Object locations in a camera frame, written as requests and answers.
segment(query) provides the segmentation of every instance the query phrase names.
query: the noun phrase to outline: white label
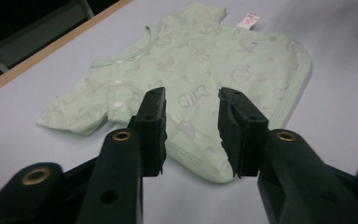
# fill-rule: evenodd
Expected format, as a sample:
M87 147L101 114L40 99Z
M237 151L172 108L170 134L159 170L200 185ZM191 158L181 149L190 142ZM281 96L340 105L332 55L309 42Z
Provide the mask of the white label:
M248 12L245 19L243 19L243 21L238 23L236 26L250 30L252 26L254 26L259 19L260 19L259 15Z

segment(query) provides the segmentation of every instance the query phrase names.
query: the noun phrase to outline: green garment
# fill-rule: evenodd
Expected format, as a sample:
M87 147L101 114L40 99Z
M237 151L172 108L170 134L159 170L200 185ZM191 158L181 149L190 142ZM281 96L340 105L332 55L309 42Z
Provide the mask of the green garment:
M221 7L193 3L147 26L116 58L96 61L37 122L91 134L106 117L127 123L144 94L166 88L168 155L216 183L233 178L217 129L218 90L245 93L281 128L310 73L308 53L286 35L220 24Z

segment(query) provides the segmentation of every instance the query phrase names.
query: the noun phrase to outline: brown edge strip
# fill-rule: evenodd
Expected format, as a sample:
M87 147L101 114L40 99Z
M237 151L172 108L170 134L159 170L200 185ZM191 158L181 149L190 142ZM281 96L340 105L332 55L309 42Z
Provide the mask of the brown edge strip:
M83 34L85 31L87 31L89 28L94 26L100 21L103 21L108 16L112 15L122 7L126 6L129 2L132 0L120 0L113 4L111 7L107 8L106 10L102 11L100 14L96 15L95 17L91 18L89 21L86 21L85 23L81 24L80 26L76 27L75 30L69 32L68 34L64 35L60 39L54 41L44 49L41 49L36 54L31 56L30 58L26 59L22 63L19 63L12 69L5 72L3 75L0 76L0 88L5 86L7 83L9 83L14 78L18 77L25 71L27 71L29 68L34 66L35 64L39 63L46 57L48 57L51 53L59 49L60 47L64 46L69 41L73 40L77 36Z

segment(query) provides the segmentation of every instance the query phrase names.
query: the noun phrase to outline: clothing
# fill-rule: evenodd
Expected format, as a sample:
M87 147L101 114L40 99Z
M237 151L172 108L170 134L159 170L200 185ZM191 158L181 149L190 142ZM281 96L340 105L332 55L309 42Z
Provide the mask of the clothing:
M145 93L164 86L168 155L205 179L230 181L217 129L218 90L242 91L269 118L271 129L281 128L311 61L286 35L223 26L225 16L224 8L200 3L163 16L116 58L95 61L37 123L91 134L106 117L129 122Z

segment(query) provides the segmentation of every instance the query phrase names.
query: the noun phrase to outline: table surface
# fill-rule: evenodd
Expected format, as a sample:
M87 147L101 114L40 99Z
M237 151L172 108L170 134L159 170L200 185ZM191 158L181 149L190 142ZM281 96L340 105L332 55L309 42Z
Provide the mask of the table surface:
M119 54L142 36L147 24L157 24L161 15L190 2L121 1L83 30L45 49L48 52L39 58L4 74L0 78L0 188L21 168L36 162L57 162L67 171L97 156L114 124L86 137L34 122L87 74L93 60ZM300 133L324 162L354 175L358 169L358 0L199 2L226 7L224 25L236 25L247 12L260 14L257 32L286 34L305 46L313 61L312 74L286 129ZM253 177L212 184L167 159L164 175L146 178L144 190L145 223L268 223Z

